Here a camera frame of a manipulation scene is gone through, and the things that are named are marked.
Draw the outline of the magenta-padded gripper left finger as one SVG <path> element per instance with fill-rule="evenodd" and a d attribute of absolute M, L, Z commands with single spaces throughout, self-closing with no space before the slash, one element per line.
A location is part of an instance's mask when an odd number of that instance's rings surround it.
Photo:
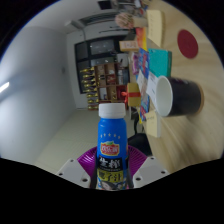
<path fill-rule="evenodd" d="M 80 187 L 95 189 L 97 184 L 96 151 L 97 148 L 94 147 L 78 159 L 69 159 L 56 175 Z"/>

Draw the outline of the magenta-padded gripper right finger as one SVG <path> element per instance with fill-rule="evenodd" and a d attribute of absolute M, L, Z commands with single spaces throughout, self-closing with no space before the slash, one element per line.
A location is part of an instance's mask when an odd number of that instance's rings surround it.
<path fill-rule="evenodd" d="M 137 148 L 128 147 L 128 188 L 140 188 L 169 174 L 154 156 L 146 156 Z"/>

